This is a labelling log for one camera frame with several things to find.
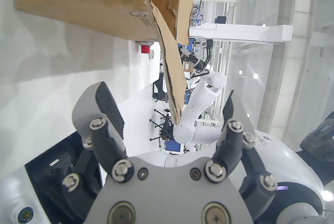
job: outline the metal screw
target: metal screw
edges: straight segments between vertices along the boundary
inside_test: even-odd
[[[108,224],[133,224],[135,221],[135,209],[125,201],[115,204],[108,215]]]
[[[212,202],[207,204],[202,212],[203,224],[229,224],[229,214],[219,203]]]
[[[116,174],[117,175],[126,175],[128,173],[129,169],[125,165],[125,163],[120,164],[117,169],[116,169]]]
[[[253,134],[249,132],[243,132],[243,148],[244,149],[252,149],[255,146],[255,137]]]
[[[125,180],[124,175],[129,172],[132,164],[129,160],[121,159],[112,168],[112,177],[117,182],[123,182]]]
[[[215,175],[216,177],[219,177],[222,175],[223,170],[222,167],[220,165],[218,165],[217,163],[214,163],[210,168],[209,168],[209,172],[213,175]]]
[[[91,130],[98,130],[106,124],[106,120],[104,118],[98,118],[91,121],[89,127]]]
[[[205,174],[212,182],[221,182],[226,177],[226,169],[212,160],[205,165]]]
[[[239,133],[243,131],[243,126],[239,121],[230,121],[228,126],[234,132]]]
[[[68,192],[74,191],[79,185],[79,175],[76,173],[71,173],[67,175],[62,181],[62,185],[68,189]]]
[[[260,182],[262,186],[270,192],[277,189],[276,179],[272,174],[266,175],[265,177],[260,175]]]
[[[147,168],[141,168],[138,173],[137,177],[139,180],[145,180],[148,177],[148,169]]]
[[[268,175],[265,177],[264,184],[268,187],[273,187],[276,184],[276,181],[272,175]]]
[[[199,179],[201,179],[201,171],[197,168],[192,168],[190,170],[190,177],[192,180],[198,181]]]
[[[83,144],[83,147],[84,148],[91,148],[93,145],[92,145],[92,138],[89,136],[86,138],[86,143]]]

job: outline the desk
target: desk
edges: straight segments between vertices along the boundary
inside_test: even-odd
[[[160,47],[149,60],[133,41],[0,4],[2,180],[75,131],[72,109],[88,86],[105,81],[119,104],[156,81]]]

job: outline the blue panel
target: blue panel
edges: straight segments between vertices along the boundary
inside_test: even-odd
[[[180,152],[181,144],[179,144],[175,140],[166,141],[166,150]]]
[[[187,49],[190,51],[190,52],[192,52],[192,44],[193,44],[193,42],[194,42],[194,38],[190,38],[189,39],[189,45],[187,46]]]

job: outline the white robotic arm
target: white robotic arm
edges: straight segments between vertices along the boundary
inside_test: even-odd
[[[198,116],[214,103],[226,85],[226,76],[213,71],[211,66],[203,68],[205,63],[184,47],[180,48],[180,54],[183,60],[189,62],[197,70],[194,75],[199,76],[200,81],[191,93],[187,106],[182,111],[180,124],[174,126],[174,140],[180,144],[189,142],[211,144],[219,138],[221,128],[217,129],[214,126],[197,126],[195,128],[194,123]]]

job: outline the office chair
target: office chair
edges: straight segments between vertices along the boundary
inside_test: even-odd
[[[160,119],[164,119],[165,121],[159,125],[156,122],[152,121],[152,119],[149,120],[150,122],[155,124],[154,126],[155,128],[156,127],[161,128],[159,137],[151,138],[150,141],[160,139],[160,138],[162,138],[163,140],[173,140],[174,139],[173,138],[174,125],[172,124],[171,117],[169,116],[169,114],[164,115],[161,112],[157,111],[156,109],[154,111],[162,115],[162,118]]]

